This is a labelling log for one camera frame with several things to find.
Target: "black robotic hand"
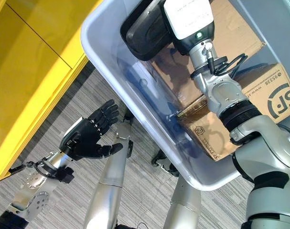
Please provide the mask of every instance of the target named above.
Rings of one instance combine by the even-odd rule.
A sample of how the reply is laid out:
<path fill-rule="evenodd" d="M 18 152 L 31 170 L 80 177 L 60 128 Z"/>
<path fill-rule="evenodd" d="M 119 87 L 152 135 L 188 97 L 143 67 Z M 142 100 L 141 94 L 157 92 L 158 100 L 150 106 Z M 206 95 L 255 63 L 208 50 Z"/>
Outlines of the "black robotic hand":
<path fill-rule="evenodd" d="M 100 159 L 115 154 L 123 148 L 122 144 L 101 146 L 98 140 L 118 121 L 118 106 L 109 100 L 88 118 L 83 118 L 64 136 L 59 149 L 74 160 L 83 157 Z"/>

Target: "sf logo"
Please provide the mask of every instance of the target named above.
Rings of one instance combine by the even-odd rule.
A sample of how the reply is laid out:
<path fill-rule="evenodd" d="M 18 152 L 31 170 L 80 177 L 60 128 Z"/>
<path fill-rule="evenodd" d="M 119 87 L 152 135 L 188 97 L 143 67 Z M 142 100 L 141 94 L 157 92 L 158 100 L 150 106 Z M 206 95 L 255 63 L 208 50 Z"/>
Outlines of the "sf logo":
<path fill-rule="evenodd" d="M 268 99 L 268 110 L 272 117 L 277 119 L 280 114 L 287 111 L 290 107 L 290 89 L 288 83 L 285 83 L 275 89 Z M 277 110 L 273 109 L 273 105 L 276 104 Z"/>
<path fill-rule="evenodd" d="M 205 130 L 203 129 L 202 126 L 197 126 L 197 127 L 195 128 L 195 132 L 196 132 L 196 134 L 197 134 L 198 136 L 200 136 L 200 135 L 204 134 Z"/>

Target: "robotic hand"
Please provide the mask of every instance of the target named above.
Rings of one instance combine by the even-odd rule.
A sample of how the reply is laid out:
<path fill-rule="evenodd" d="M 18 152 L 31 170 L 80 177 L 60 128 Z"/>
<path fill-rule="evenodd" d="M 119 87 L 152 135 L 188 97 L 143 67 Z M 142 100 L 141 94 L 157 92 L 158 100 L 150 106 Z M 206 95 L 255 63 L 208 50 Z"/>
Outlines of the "robotic hand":
<path fill-rule="evenodd" d="M 12 203 L 0 216 L 0 229 L 23 229 L 48 203 L 49 197 L 59 182 L 69 183 L 74 178 L 68 164 L 83 157 L 99 159 L 115 154 L 123 148 L 121 143 L 101 146 L 97 141 L 110 126 L 118 121 L 118 106 L 110 100 L 88 118 L 80 118 L 65 134 L 59 150 L 51 152 L 33 167 L 24 186 Z"/>

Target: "sf express logo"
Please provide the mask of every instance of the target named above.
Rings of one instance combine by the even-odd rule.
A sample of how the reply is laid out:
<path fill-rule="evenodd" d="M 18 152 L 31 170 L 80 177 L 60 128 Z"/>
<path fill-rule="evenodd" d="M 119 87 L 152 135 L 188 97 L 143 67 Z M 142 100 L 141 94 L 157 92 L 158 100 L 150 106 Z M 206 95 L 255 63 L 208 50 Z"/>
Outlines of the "sf express logo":
<path fill-rule="evenodd" d="M 290 87 L 288 83 L 285 83 L 275 89 L 268 99 L 268 109 L 272 117 L 277 119 L 280 114 L 287 111 L 290 107 Z"/>

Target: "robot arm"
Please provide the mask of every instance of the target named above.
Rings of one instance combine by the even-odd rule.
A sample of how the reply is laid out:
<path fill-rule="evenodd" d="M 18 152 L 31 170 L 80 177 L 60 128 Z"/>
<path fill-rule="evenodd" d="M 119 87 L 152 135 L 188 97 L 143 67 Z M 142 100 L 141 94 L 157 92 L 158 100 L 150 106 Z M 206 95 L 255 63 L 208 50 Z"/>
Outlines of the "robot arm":
<path fill-rule="evenodd" d="M 159 8 L 161 16 L 153 5 Z M 131 52 L 139 59 L 148 60 L 173 42 L 182 55 L 190 55 L 194 65 L 192 80 L 206 96 L 209 110 L 230 132 L 233 144 L 241 146 L 233 155 L 233 163 L 244 178 L 255 184 L 247 202 L 247 223 L 242 228 L 290 229 L 290 142 L 233 80 L 247 56 L 239 55 L 230 63 L 226 57 L 217 57 L 213 45 L 214 19 L 208 0 L 160 0 L 152 1 L 145 9 L 143 6 L 137 6 L 122 25 L 121 34 Z M 133 18 L 138 11 L 144 13 Z M 164 21 L 160 33 L 150 37 L 153 33 L 149 32 L 157 24 L 150 24 L 147 19 L 155 21 L 160 17 Z M 127 29 L 131 21 L 135 23 Z M 139 31 L 148 31 L 144 40 L 148 41 L 146 48 L 151 52 L 136 45 L 142 41 Z"/>
<path fill-rule="evenodd" d="M 11 204 L 0 216 L 0 229 L 22 229 L 33 220 L 48 203 L 59 182 L 73 180 L 73 170 L 68 165 L 83 157 L 108 157 L 122 149 L 122 144 L 101 146 L 96 142 L 110 126 L 117 122 L 118 106 L 106 102 L 88 118 L 80 118 L 65 134 L 57 152 L 51 152 L 33 167 L 24 186 L 15 194 Z"/>

